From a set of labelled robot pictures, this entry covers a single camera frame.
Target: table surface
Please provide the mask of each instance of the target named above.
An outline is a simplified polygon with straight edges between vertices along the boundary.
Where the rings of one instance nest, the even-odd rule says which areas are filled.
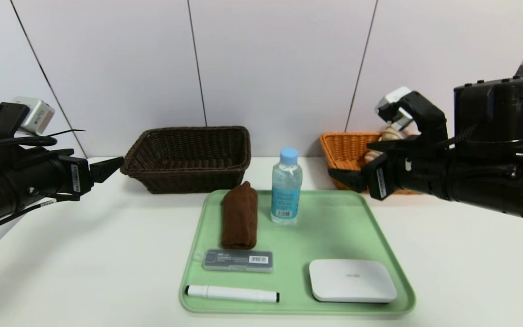
[[[244,180],[271,187],[276,158]],[[334,188],[301,158],[303,189]],[[115,173],[79,203],[29,213],[0,240],[0,327],[523,325],[523,219],[428,195],[367,202],[417,294],[393,318],[199,315],[178,290],[207,194],[152,195]]]

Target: folded towel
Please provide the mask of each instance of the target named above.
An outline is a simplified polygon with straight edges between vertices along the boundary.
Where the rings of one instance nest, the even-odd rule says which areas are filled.
[[[223,198],[222,247],[250,250],[257,243],[257,191],[244,184]]]

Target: white marker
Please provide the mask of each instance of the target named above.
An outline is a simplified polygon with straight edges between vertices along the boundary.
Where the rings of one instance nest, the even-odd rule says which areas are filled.
[[[280,294],[278,292],[251,290],[248,288],[187,285],[185,294],[205,298],[222,298],[224,300],[280,302]]]

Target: plastic bottle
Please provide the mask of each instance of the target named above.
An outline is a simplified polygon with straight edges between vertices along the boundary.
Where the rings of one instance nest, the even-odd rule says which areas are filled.
[[[271,174],[271,220],[281,225],[297,222],[302,179],[297,156],[296,149],[284,148]]]

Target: dark brown wicker basket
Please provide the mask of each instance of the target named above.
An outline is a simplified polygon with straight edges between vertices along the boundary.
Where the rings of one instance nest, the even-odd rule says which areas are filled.
[[[153,194],[207,193],[240,185],[251,158],[242,126],[163,128],[141,134],[120,171]]]

